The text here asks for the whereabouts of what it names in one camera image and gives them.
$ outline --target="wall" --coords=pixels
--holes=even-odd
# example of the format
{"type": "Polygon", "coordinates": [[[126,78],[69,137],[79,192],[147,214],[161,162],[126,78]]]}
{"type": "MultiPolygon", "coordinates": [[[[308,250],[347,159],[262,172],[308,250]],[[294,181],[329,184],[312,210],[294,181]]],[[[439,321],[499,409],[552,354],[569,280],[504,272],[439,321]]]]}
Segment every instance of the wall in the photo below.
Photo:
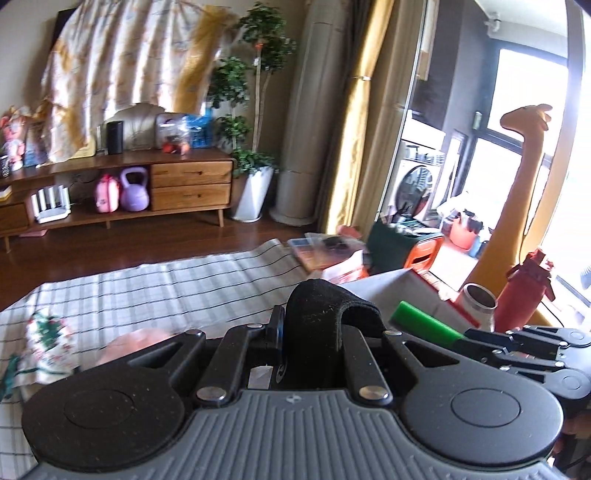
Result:
{"type": "Polygon", "coordinates": [[[486,35],[485,21],[486,15],[478,4],[465,0],[449,107],[443,122],[447,142],[454,130],[465,135],[472,133],[474,113],[480,108],[482,73],[486,71],[485,63],[492,44],[486,35]]]}
{"type": "Polygon", "coordinates": [[[501,22],[499,30],[490,32],[489,35],[491,38],[539,48],[561,57],[568,56],[568,43],[565,36],[529,25],[501,22]]]}
{"type": "MultiPolygon", "coordinates": [[[[3,46],[0,49],[0,110],[11,105],[37,104],[56,14],[79,3],[78,0],[11,0],[0,10],[0,45],[3,46]]],[[[208,0],[207,3],[231,7],[238,15],[243,15],[254,0],[208,0]]],[[[281,8],[287,19],[287,35],[299,40],[306,3],[303,0],[267,3],[281,8]]],[[[294,65],[295,59],[290,60],[287,68],[277,73],[269,85],[261,148],[273,154],[281,152],[294,65]]]]}
{"type": "Polygon", "coordinates": [[[411,109],[421,122],[443,129],[456,68],[463,0],[440,0],[428,79],[415,87],[411,109]]]}

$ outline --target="orange giraffe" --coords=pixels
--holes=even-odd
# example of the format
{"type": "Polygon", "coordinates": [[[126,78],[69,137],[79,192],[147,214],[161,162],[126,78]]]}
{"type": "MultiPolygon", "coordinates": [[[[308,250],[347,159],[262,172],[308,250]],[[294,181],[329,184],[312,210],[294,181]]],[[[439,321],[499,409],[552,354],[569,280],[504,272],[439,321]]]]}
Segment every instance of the orange giraffe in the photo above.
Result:
{"type": "Polygon", "coordinates": [[[506,273],[519,263],[519,253],[534,194],[535,180],[544,152],[544,133],[551,117],[546,113],[550,105],[530,105],[501,117],[501,126],[523,135],[523,154],[515,181],[509,191],[484,253],[466,283],[477,283],[499,296],[507,282],[506,273]]]}

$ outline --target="potted plant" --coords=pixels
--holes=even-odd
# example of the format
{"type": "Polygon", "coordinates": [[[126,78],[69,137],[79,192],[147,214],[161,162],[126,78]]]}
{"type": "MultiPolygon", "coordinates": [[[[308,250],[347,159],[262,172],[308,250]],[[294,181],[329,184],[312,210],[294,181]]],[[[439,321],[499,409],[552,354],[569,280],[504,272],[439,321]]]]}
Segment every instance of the potted plant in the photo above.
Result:
{"type": "Polygon", "coordinates": [[[296,44],[284,34],[285,20],[279,10],[261,2],[255,3],[238,24],[243,28],[242,41],[254,48],[255,116],[254,127],[236,114],[239,105],[249,101],[246,74],[251,67],[237,57],[221,60],[212,74],[209,99],[214,108],[228,102],[230,113],[217,120],[222,147],[231,151],[235,160],[232,188],[232,218],[256,222],[276,170],[275,159],[258,151],[264,116],[265,98],[271,76],[281,70],[296,44]],[[252,149],[244,148],[246,136],[253,131],[252,149]]]}

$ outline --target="black speaker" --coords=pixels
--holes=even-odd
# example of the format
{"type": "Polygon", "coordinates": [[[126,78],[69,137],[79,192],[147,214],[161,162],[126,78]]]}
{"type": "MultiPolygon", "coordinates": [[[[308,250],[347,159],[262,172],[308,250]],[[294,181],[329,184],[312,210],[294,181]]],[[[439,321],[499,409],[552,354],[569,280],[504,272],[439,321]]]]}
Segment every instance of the black speaker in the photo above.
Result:
{"type": "Polygon", "coordinates": [[[107,130],[107,153],[119,155],[123,153],[123,122],[109,122],[107,130]]]}

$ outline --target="metal screw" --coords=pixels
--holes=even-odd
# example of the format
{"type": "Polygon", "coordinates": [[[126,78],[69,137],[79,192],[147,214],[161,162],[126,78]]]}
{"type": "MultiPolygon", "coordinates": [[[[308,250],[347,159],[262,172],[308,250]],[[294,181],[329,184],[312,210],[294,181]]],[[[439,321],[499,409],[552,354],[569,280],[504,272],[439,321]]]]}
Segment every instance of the metal screw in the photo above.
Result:
{"type": "Polygon", "coordinates": [[[388,398],[388,390],[377,385],[368,385],[359,389],[359,396],[365,400],[384,400],[388,398]]]}
{"type": "Polygon", "coordinates": [[[205,401],[220,401],[226,398],[226,392],[220,387],[203,387],[197,390],[197,398],[205,401]]]}

